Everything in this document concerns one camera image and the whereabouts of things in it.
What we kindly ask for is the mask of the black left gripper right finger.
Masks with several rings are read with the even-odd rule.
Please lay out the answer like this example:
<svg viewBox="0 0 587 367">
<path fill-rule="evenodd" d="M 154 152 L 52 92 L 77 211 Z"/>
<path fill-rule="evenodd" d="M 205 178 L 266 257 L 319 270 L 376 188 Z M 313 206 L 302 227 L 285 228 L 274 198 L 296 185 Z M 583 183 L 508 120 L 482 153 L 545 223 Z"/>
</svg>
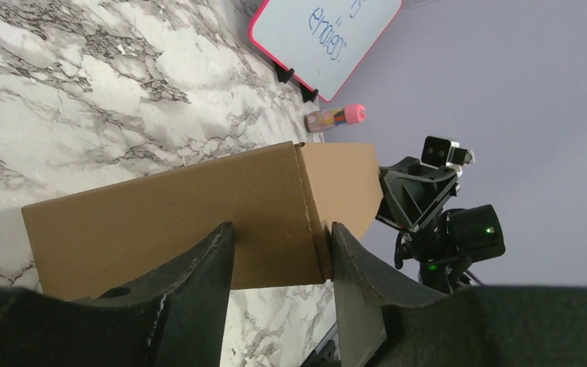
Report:
<svg viewBox="0 0 587 367">
<path fill-rule="evenodd" d="M 477 286 L 446 295 L 332 225 L 344 366 L 587 366 L 587 287 Z"/>
</svg>

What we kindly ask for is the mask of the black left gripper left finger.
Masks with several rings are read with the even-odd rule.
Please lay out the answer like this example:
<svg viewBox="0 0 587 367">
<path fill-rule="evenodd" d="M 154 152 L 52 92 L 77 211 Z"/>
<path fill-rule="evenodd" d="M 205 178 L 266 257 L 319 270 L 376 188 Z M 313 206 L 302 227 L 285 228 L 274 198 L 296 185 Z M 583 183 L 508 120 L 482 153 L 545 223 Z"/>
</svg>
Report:
<svg viewBox="0 0 587 367">
<path fill-rule="evenodd" d="M 97 298 L 0 287 L 0 366 L 218 366 L 234 257 L 234 227 L 223 222 Z"/>
</svg>

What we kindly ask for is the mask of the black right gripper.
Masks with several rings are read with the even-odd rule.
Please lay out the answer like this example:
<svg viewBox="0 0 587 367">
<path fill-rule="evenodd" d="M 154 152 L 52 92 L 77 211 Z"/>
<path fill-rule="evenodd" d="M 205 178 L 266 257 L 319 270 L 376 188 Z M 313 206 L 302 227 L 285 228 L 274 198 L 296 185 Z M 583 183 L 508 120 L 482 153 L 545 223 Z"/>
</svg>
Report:
<svg viewBox="0 0 587 367">
<path fill-rule="evenodd" d="M 399 230 L 394 267 L 406 260 L 420 263 L 419 282 L 443 294 L 469 286 L 475 262 L 502 256 L 504 235 L 495 208 L 490 205 L 441 211 L 459 190 L 459 172 L 453 167 L 431 167 L 405 157 L 379 168 L 383 199 L 376 220 Z"/>
</svg>

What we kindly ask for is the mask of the brown cardboard box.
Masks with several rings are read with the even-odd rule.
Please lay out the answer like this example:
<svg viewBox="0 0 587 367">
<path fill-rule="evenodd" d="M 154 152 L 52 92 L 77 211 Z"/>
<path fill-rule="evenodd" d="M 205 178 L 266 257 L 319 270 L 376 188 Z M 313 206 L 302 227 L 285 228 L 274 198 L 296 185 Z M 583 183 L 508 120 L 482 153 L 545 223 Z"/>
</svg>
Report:
<svg viewBox="0 0 587 367">
<path fill-rule="evenodd" d="M 334 222 L 362 237 L 382 191 L 374 145 L 280 143 L 23 207 L 41 286 L 93 297 L 235 227 L 235 290 L 322 284 Z"/>
</svg>

